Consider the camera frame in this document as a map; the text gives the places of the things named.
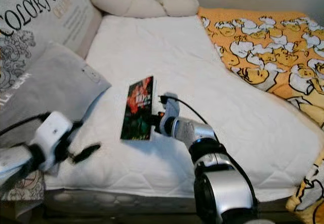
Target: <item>blanket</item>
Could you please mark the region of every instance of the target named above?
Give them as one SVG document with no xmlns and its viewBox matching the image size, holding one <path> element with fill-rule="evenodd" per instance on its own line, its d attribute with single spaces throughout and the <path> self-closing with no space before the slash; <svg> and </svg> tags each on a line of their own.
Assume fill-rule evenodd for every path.
<svg viewBox="0 0 324 224">
<path fill-rule="evenodd" d="M 252 86 L 309 115 L 324 130 L 324 27 L 297 12 L 200 8 L 225 66 Z M 286 208 L 324 224 L 324 150 Z"/>
</svg>

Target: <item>book cover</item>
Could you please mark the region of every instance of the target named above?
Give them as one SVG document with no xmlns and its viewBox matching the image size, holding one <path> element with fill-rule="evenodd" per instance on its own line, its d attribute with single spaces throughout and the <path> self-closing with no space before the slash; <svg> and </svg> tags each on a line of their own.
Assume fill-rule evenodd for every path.
<svg viewBox="0 0 324 224">
<path fill-rule="evenodd" d="M 151 126 L 143 117 L 152 114 L 153 76 L 132 84 L 128 90 L 121 139 L 149 140 Z"/>
</svg>

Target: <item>white sheet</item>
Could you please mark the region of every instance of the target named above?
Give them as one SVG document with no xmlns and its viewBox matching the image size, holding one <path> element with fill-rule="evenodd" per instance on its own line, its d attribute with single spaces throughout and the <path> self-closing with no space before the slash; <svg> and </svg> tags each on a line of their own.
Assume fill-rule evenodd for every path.
<svg viewBox="0 0 324 224">
<path fill-rule="evenodd" d="M 260 201 L 291 195 L 322 147 L 324 133 L 290 104 L 229 72 L 197 17 L 106 16 L 87 62 L 112 83 L 71 144 L 102 147 L 77 165 L 65 161 L 48 190 L 67 188 L 142 196 L 193 197 L 193 167 L 183 143 L 153 133 L 121 142 L 129 84 L 154 75 L 157 92 L 175 92 L 215 129 L 250 177 Z M 154 112 L 162 110 L 157 103 Z M 181 106 L 182 117 L 197 119 Z"/>
</svg>

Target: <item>mattress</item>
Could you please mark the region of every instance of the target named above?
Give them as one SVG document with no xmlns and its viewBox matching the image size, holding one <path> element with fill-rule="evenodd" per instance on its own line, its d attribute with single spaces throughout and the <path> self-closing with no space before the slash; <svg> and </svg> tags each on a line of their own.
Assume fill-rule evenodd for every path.
<svg viewBox="0 0 324 224">
<path fill-rule="evenodd" d="M 150 141 L 120 140 L 128 87 L 151 75 L 158 95 L 178 94 L 209 122 L 262 202 L 290 196 L 322 148 L 324 133 L 310 119 L 224 67 L 196 16 L 105 16 L 87 63 L 112 87 L 91 106 L 70 151 L 102 146 L 87 160 L 65 161 L 56 176 L 46 175 L 48 191 L 193 198 L 193 165 L 183 143 L 155 132 Z M 198 120 L 180 108 L 180 116 Z M 160 110 L 155 97 L 153 112 Z"/>
</svg>

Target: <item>black wire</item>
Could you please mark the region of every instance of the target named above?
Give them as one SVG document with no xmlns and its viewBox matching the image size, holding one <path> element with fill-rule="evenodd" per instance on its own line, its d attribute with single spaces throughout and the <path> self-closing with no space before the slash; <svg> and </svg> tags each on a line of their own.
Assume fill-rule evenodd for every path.
<svg viewBox="0 0 324 224">
<path fill-rule="evenodd" d="M 168 99 L 168 98 L 173 99 L 173 100 L 178 101 L 178 102 L 181 102 L 182 104 L 187 106 L 190 110 L 192 110 L 205 124 L 209 125 L 207 123 L 207 121 L 199 113 L 197 113 L 196 110 L 194 110 L 191 106 L 189 106 L 186 102 L 184 102 L 184 101 L 182 101 L 182 100 L 180 100 L 180 99 L 178 99 L 176 97 L 173 97 L 173 96 L 165 96 L 165 95 L 163 95 L 163 96 L 159 96 L 159 97 L 161 98 L 161 101 L 164 104 L 166 104 L 166 102 L 167 102 L 165 99 Z M 213 132 L 214 132 L 214 136 L 215 136 L 217 142 L 220 143 L 218 138 L 217 138 L 217 135 L 216 135 L 215 131 L 213 131 Z M 231 160 L 231 162 L 233 163 L 233 165 L 237 168 L 237 170 L 242 174 L 244 179 L 247 181 L 248 186 L 250 187 L 250 190 L 251 190 L 253 203 L 256 206 L 258 204 L 258 200 L 257 200 L 257 198 L 255 196 L 254 189 L 253 189 L 252 183 L 251 183 L 248 175 L 244 172 L 243 168 L 241 168 L 241 166 L 236 162 L 236 160 L 234 160 L 234 158 L 229 153 L 227 153 L 227 155 L 228 155 L 229 159 Z"/>
<path fill-rule="evenodd" d="M 159 96 L 161 98 L 161 101 L 165 102 L 164 104 L 166 104 L 166 101 L 164 100 L 165 98 L 169 98 L 169 99 L 173 99 L 175 101 L 181 102 L 182 104 L 184 104 L 186 107 L 188 107 L 190 110 L 192 110 L 202 121 L 204 124 L 210 125 L 209 123 L 207 123 L 207 121 L 199 114 L 197 113 L 197 111 L 195 109 L 193 109 L 191 106 L 189 106 L 186 102 L 180 100 L 177 97 L 173 97 L 173 96 Z M 217 142 L 219 142 L 218 137 L 216 135 L 216 133 L 214 132 L 214 137 L 216 138 Z"/>
<path fill-rule="evenodd" d="M 0 131 L 0 136 L 4 135 L 5 133 L 9 132 L 10 130 L 13 130 L 14 128 L 17 128 L 23 124 L 26 124 L 30 121 L 33 121 L 33 120 L 36 120 L 36 119 L 40 119 L 41 121 L 44 121 L 51 113 L 50 112 L 47 112 L 47 113 L 44 113 L 44 114 L 39 114 L 39 115 L 36 115 L 36 116 L 32 116 L 30 118 L 27 118 L 27 119 L 24 119 L 24 120 L 21 120 L 11 126 L 9 126 L 8 128 Z"/>
</svg>

